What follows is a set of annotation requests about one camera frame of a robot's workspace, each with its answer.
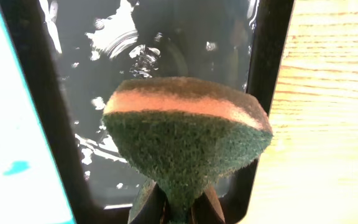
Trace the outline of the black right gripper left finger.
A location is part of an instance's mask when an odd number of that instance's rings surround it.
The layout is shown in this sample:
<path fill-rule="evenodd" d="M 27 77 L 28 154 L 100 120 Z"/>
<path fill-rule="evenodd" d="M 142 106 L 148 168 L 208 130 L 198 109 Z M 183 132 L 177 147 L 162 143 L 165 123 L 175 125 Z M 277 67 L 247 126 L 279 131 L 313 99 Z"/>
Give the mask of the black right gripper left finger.
<path fill-rule="evenodd" d="M 128 224 L 166 224 L 170 218 L 168 201 L 163 190 L 151 179 L 140 187 L 132 208 Z"/>

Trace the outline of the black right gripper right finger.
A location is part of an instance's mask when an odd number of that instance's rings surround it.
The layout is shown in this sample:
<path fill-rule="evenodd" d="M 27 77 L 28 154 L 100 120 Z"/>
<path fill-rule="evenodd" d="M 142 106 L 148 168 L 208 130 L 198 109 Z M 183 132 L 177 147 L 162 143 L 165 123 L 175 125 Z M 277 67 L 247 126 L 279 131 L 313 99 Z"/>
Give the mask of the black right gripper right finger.
<path fill-rule="evenodd" d="M 218 195 L 212 185 L 197 198 L 188 216 L 189 224 L 225 224 L 225 217 Z"/>

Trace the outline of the green scouring sponge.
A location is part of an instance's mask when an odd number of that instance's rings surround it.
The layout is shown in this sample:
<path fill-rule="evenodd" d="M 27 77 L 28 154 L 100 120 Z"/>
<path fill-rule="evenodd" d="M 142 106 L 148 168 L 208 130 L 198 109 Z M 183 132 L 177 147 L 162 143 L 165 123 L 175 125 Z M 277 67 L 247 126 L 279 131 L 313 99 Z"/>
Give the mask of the green scouring sponge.
<path fill-rule="evenodd" d="M 174 222 L 185 221 L 207 187 L 248 166 L 273 138 L 254 96 L 191 77 L 122 82 L 103 123 L 120 155 L 163 190 Z"/>

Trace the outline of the teal plastic tray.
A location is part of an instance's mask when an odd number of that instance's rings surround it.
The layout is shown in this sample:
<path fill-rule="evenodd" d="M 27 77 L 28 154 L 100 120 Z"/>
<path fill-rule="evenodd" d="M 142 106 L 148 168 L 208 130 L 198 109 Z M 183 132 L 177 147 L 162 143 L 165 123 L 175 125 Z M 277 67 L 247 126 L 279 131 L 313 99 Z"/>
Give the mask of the teal plastic tray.
<path fill-rule="evenodd" d="M 73 223 L 0 10 L 0 223 Z"/>

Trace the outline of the black water tray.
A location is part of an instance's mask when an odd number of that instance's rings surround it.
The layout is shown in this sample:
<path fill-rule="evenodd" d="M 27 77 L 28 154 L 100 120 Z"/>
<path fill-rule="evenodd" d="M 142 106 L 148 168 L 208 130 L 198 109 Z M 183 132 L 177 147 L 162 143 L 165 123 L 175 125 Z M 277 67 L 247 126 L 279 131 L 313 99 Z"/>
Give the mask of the black water tray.
<path fill-rule="evenodd" d="M 269 117 L 293 1 L 0 1 L 78 223 L 127 223 L 150 179 L 103 123 L 118 86 L 191 77 L 254 96 Z M 259 158 L 211 184 L 225 222 L 249 212 Z"/>

